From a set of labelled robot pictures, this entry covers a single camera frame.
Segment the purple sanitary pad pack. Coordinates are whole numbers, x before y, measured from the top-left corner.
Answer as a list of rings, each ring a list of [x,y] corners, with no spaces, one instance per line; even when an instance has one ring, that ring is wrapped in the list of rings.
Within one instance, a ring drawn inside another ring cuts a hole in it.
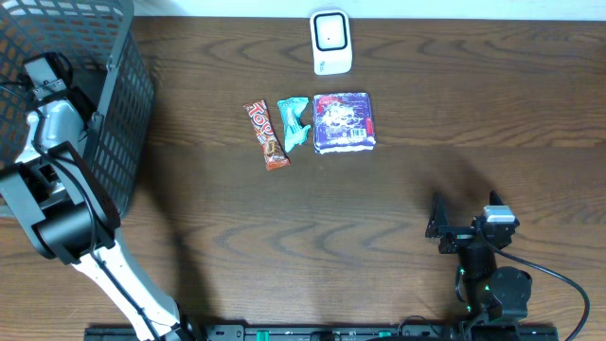
[[[312,118],[316,153],[372,151],[377,143],[366,92],[315,95]]]

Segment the teal flushable wipes pack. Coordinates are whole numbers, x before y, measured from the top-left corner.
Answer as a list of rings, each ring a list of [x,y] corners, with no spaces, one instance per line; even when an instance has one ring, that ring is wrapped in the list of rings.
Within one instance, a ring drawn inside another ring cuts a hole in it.
[[[284,148],[286,153],[290,153],[297,145],[302,145],[307,141],[308,132],[311,125],[303,125],[300,121],[309,100],[307,98],[289,98],[281,99],[277,102],[277,107],[282,118],[284,127]]]

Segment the chocolate bar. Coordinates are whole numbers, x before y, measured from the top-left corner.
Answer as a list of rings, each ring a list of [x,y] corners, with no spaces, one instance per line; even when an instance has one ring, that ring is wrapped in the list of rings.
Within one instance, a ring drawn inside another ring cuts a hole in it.
[[[271,171],[289,166],[290,159],[276,137],[265,100],[259,99],[244,104],[243,108],[250,118],[262,148],[266,169]]]

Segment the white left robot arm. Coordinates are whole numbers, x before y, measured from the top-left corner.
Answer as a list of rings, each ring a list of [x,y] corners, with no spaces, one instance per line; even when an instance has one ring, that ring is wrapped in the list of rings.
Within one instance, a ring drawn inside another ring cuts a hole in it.
[[[138,339],[200,339],[128,250],[115,203],[82,158],[87,127],[77,108],[55,100],[33,107],[27,123],[23,151],[1,171],[1,195],[34,248],[95,282]]]

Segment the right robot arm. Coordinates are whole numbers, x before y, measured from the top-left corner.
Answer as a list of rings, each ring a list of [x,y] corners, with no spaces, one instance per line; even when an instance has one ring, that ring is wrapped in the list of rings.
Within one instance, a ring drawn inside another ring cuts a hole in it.
[[[442,197],[433,196],[425,237],[439,240],[439,253],[458,256],[455,292],[468,304],[471,317],[480,322],[517,322],[527,317],[530,274],[511,266],[499,267],[495,258],[511,244],[518,226],[509,206],[494,191],[482,213],[466,226],[449,224]]]

